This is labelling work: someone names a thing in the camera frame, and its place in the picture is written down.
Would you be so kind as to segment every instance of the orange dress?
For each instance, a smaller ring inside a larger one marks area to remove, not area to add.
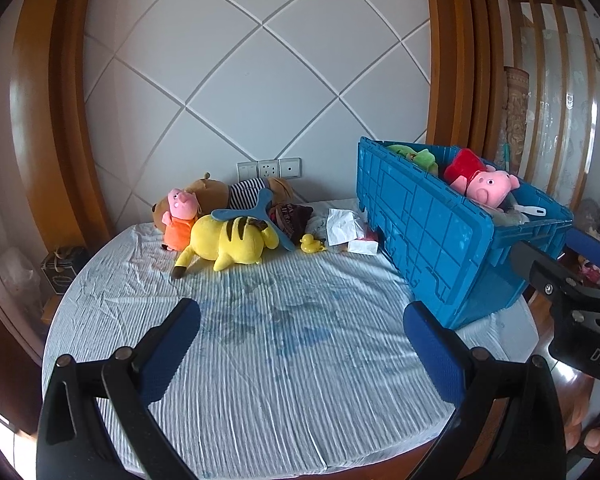
[[[183,251],[187,248],[191,240],[191,228],[198,219],[195,216],[191,220],[183,220],[182,218],[171,217],[173,223],[167,225],[164,232],[164,244],[172,251]]]

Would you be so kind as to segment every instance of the blue plastic crate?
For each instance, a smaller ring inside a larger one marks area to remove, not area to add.
[[[511,306],[525,282],[511,269],[510,247],[519,240],[557,258],[573,215],[546,193],[520,181],[519,204],[546,209],[546,216],[519,226],[495,226],[480,206],[385,146],[427,148],[442,176],[460,150],[375,142],[358,145],[357,195],[381,249],[439,322],[456,329]]]

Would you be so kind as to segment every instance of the bed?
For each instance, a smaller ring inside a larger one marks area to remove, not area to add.
[[[319,228],[330,206],[356,200],[312,206]],[[200,334],[150,411],[200,478],[328,473],[397,456],[442,430],[452,406],[404,336],[411,293],[382,254],[278,249],[260,266],[223,272],[199,260],[173,282],[173,254],[160,243],[153,225],[133,226],[78,275],[50,328],[45,386],[59,355],[106,358],[191,297]],[[515,361],[538,341],[522,298],[459,334]],[[100,407],[123,465],[141,472],[114,413]]]

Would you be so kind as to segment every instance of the striped shirt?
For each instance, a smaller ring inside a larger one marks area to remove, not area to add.
[[[269,183],[264,178],[250,178],[229,186],[229,209],[251,209],[258,203],[258,192]]]

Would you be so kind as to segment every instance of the plush ear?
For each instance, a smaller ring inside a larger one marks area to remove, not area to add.
[[[486,189],[477,189],[475,191],[475,199],[481,204],[486,204],[489,201],[489,193]]]
[[[164,215],[162,215],[162,223],[165,225],[173,224],[173,219],[171,219],[171,213],[169,211],[165,211]]]
[[[509,181],[511,182],[511,189],[518,189],[520,187],[520,181],[515,175],[509,175]]]
[[[467,184],[466,177],[460,175],[451,184],[449,184],[449,186],[451,186],[451,189],[455,189],[458,193],[460,193],[461,195],[464,195],[466,192],[466,184]]]

